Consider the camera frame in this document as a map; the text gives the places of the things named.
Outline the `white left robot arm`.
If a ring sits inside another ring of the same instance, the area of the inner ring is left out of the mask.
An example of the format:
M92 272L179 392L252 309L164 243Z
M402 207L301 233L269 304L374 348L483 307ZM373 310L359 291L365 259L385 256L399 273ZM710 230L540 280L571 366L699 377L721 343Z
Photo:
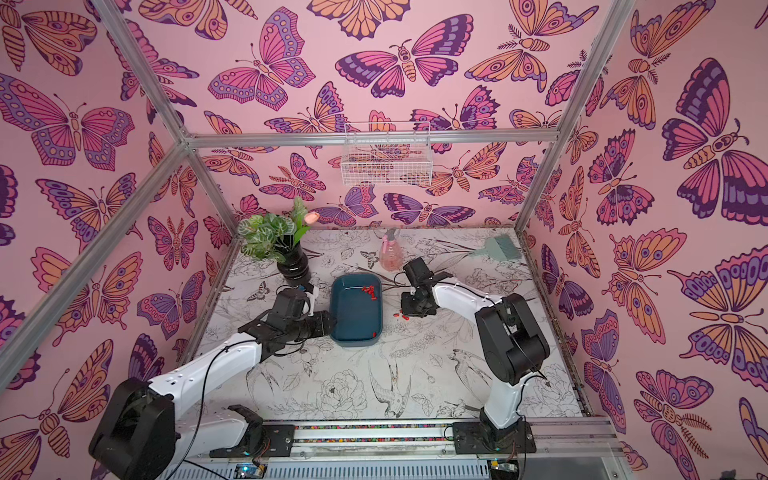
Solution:
M267 448L264 420L240 404L230 417L183 424L211 392L278 353L290 355L329 335L333 315L315 307L310 290L280 291L272 307L240 326L211 351L149 380L118 385L90 441L89 455L119 479L171 478L192 456L215 450L257 454Z

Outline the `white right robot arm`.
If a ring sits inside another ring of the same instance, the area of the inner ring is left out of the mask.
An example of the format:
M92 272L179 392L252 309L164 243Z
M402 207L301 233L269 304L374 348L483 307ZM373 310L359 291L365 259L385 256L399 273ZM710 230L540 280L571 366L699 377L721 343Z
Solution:
M522 421L525 382L540 372L550 347L528 301L517 293L481 293L447 272L435 273L416 258L403 267L411 290L401 295L401 310L424 318L440 309L472 320L486 361L495 376L480 421L493 433Z

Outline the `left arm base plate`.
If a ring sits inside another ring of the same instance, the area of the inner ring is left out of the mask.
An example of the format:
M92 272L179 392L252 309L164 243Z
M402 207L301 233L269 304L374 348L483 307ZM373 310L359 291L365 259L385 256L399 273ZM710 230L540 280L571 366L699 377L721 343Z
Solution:
M211 450L211 458L286 458L291 455L296 427L293 424L249 425L232 447Z

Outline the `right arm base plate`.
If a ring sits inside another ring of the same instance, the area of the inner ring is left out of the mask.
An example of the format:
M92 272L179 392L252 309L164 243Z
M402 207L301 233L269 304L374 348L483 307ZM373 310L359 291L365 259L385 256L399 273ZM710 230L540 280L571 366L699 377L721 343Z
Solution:
M454 422L451 430L457 454L511 455L537 452L531 425L523 419L503 429L485 420Z

